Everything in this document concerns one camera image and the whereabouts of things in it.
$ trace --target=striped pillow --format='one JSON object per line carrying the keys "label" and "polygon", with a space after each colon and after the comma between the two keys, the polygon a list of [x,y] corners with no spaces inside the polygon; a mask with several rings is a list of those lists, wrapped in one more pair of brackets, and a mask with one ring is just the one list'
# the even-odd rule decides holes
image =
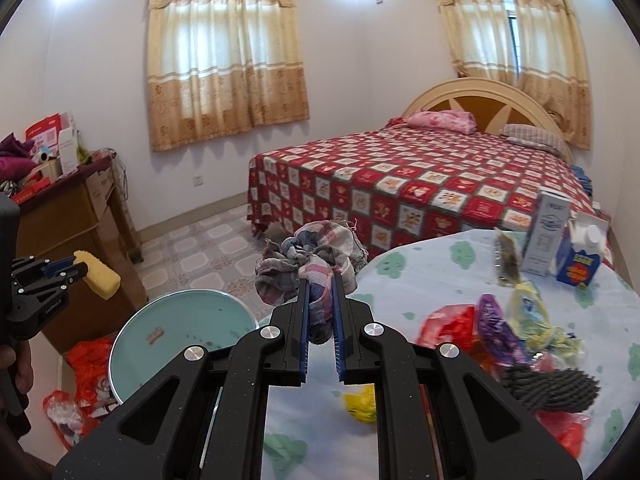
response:
{"label": "striped pillow", "polygon": [[500,130],[500,134],[505,137],[514,137],[525,142],[516,142],[507,139],[514,144],[530,146],[532,148],[542,149],[540,146],[546,146],[549,149],[544,150],[553,154],[558,154],[562,160],[570,163],[572,160],[571,151],[564,139],[558,134],[531,126],[530,124],[505,124]]}

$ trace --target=teal bucket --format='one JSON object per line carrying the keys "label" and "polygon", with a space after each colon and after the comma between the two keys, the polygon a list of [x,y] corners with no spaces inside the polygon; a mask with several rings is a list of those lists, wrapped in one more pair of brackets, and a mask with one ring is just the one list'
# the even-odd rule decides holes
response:
{"label": "teal bucket", "polygon": [[219,290],[181,290],[153,300],[127,321],[113,343],[111,390],[123,403],[185,348],[226,348],[256,328],[247,306]]}

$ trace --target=curtain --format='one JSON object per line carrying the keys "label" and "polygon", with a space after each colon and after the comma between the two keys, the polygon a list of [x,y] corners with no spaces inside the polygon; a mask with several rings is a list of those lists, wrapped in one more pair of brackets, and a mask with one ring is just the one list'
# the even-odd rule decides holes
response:
{"label": "curtain", "polygon": [[565,140],[589,149],[591,95],[580,30],[568,0],[515,0],[518,87],[556,120]]}
{"label": "curtain", "polygon": [[438,0],[438,4],[458,74],[515,85],[513,40],[503,0]]}
{"label": "curtain", "polygon": [[155,151],[309,118],[296,0],[149,0]]}

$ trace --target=bed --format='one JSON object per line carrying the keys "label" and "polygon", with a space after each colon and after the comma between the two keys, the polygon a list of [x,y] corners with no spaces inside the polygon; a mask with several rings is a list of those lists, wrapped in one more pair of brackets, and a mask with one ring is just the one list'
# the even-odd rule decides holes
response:
{"label": "bed", "polygon": [[307,222],[349,220],[370,257],[471,228],[526,230],[540,186],[593,213],[568,160],[498,136],[505,124],[561,135],[536,102],[508,85],[455,79],[420,95],[402,114],[466,110],[471,136],[410,128],[401,118],[376,132],[316,140],[262,153],[249,164],[254,233],[272,222],[289,234]]}

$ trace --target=wooden dresser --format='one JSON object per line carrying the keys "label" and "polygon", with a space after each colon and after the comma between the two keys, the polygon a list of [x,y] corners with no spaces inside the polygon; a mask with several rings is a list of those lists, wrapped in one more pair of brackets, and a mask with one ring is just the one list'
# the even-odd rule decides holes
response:
{"label": "wooden dresser", "polygon": [[43,330],[61,354],[79,341],[117,332],[147,302],[131,262],[140,257],[140,238],[116,188],[110,158],[82,166],[20,206],[17,256],[59,260],[77,250],[100,258],[122,282],[107,301],[84,281],[69,288],[69,306]]}

